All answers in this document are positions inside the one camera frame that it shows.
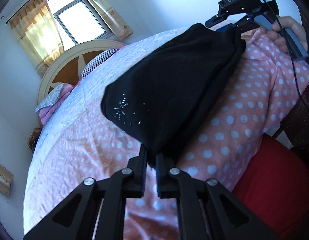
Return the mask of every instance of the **pink cloth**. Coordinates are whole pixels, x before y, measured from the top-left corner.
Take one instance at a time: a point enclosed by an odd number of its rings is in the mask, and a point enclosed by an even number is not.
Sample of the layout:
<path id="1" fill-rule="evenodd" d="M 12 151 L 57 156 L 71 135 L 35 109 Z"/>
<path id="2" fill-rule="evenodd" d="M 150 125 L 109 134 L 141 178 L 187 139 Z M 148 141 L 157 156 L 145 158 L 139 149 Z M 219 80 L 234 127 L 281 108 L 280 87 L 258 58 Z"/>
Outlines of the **pink cloth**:
<path id="1" fill-rule="evenodd" d="M 52 117 L 54 112 L 57 111 L 59 106 L 66 100 L 66 98 L 70 95 L 71 91 L 74 89 L 73 85 L 64 84 L 62 90 L 59 94 L 57 102 L 52 106 L 46 106 L 39 111 L 39 117 L 42 125 L 46 125 L 49 119 Z"/>
<path id="2" fill-rule="evenodd" d="M 278 125 L 298 100 L 291 60 L 260 30 L 245 36 L 247 49 L 234 75 L 178 167 L 196 179 L 217 178 L 229 190 L 259 150 L 261 135 Z M 309 82 L 309 66 L 296 62 L 298 84 Z M 85 178 L 108 178 L 138 155 L 140 143 L 107 120 L 98 98 L 71 124 L 45 156 L 25 193 L 25 232 Z M 159 199 L 155 171 L 147 168 L 142 199 L 127 199 L 124 238 L 177 239 L 174 199 Z"/>

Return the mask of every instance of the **wooden headboard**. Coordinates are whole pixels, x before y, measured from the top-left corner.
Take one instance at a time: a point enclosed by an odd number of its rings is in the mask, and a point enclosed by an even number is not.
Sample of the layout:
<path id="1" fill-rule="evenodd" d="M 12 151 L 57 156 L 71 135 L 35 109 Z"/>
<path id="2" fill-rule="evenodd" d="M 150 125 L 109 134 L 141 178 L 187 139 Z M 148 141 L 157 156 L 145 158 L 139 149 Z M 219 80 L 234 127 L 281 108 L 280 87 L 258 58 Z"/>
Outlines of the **wooden headboard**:
<path id="1" fill-rule="evenodd" d="M 121 48 L 125 44 L 109 40 L 87 41 L 68 49 L 48 68 L 42 78 L 37 104 L 60 83 L 76 85 L 85 65 L 107 49 Z"/>

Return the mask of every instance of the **pink polka dot blanket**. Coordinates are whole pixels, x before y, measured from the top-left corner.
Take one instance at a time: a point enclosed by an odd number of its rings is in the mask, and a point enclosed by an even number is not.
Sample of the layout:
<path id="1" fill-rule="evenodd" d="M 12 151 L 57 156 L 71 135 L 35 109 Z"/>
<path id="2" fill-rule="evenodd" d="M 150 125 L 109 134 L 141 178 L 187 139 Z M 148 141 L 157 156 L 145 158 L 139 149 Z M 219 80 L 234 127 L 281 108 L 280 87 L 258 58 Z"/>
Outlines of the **pink polka dot blanket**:
<path id="1" fill-rule="evenodd" d="M 102 63 L 73 90 L 51 117 L 36 146 L 24 198 L 27 233 L 86 177 L 108 178 L 137 156 L 140 143 L 100 110 L 104 88 L 186 28 L 130 44 Z M 258 151 L 261 135 L 279 124 L 298 100 L 290 57 L 260 29 L 242 36 L 247 49 L 205 123 L 194 134 L 178 167 L 197 179 L 217 178 L 233 190 Z M 309 82 L 309 65 L 295 63 L 299 88 Z M 147 168 L 142 199 L 128 199 L 126 240 L 177 239 L 173 199 L 160 200 L 155 171 Z"/>

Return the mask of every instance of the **finger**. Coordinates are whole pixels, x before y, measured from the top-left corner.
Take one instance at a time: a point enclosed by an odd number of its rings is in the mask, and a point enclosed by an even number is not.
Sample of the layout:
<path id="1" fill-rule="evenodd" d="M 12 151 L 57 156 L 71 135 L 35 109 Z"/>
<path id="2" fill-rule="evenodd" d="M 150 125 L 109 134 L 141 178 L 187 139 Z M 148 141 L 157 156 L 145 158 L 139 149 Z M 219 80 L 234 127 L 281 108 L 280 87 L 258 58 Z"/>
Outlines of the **finger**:
<path id="1" fill-rule="evenodd" d="M 267 34 L 266 28 L 264 28 L 264 27 L 261 26 L 260 29 L 261 29 L 261 33 L 262 33 L 262 34 Z"/>
<path id="2" fill-rule="evenodd" d="M 279 34 L 275 31 L 268 31 L 267 32 L 267 36 L 270 40 L 276 40 L 277 38 L 279 38 Z"/>
<path id="3" fill-rule="evenodd" d="M 276 40 L 273 41 L 273 43 L 278 47 L 281 47 L 287 44 L 285 38 L 283 37 L 277 38 Z"/>
<path id="4" fill-rule="evenodd" d="M 288 53 L 288 46 L 287 46 L 287 45 L 280 46 L 279 49 L 280 49 L 283 53 Z"/>

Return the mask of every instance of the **curtain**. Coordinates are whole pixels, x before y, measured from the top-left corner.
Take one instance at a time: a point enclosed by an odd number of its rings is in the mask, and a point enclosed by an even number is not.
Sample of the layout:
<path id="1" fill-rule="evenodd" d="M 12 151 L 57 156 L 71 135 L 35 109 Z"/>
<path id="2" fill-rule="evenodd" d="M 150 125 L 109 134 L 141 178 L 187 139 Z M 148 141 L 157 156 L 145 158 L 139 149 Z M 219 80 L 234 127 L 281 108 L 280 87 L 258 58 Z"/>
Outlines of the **curtain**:
<path id="1" fill-rule="evenodd" d="M 133 33 L 131 28 L 120 17 L 120 15 L 110 6 L 106 0 L 88 0 L 99 13 L 110 30 L 122 40 Z"/>
<path id="2" fill-rule="evenodd" d="M 47 0 L 30 0 L 10 20 L 16 39 L 40 77 L 64 52 Z"/>

